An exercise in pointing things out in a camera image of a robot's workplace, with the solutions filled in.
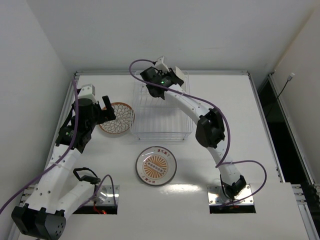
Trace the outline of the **orange rimmed flower plate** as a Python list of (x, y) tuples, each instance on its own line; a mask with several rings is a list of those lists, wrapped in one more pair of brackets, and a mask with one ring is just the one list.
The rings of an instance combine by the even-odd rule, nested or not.
[(186, 76), (182, 72), (182, 70), (179, 67), (175, 66), (174, 73), (180, 79), (180, 84), (179, 85), (180, 86), (184, 85), (185, 84), (185, 80), (186, 80)]

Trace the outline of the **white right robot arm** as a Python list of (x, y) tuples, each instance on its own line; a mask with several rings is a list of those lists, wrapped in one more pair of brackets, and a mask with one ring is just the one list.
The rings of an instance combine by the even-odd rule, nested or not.
[(197, 142), (209, 151), (215, 161), (226, 197), (235, 200), (247, 183), (228, 156), (231, 133), (226, 116), (214, 104), (186, 93), (183, 89), (185, 77), (171, 68), (163, 71), (151, 66), (140, 76), (152, 97), (176, 105), (193, 120)]

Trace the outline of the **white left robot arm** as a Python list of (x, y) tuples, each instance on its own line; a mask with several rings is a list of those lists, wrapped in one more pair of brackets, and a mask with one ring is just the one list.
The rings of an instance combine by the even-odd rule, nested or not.
[(45, 174), (24, 205), (16, 206), (11, 213), (21, 234), (43, 240), (59, 239), (67, 219), (94, 195), (101, 180), (88, 175), (81, 177), (64, 196), (61, 193), (75, 162), (91, 140), (95, 126), (116, 118), (109, 97), (105, 95), (102, 100), (105, 109), (93, 95), (80, 96), (71, 105), (59, 129)]

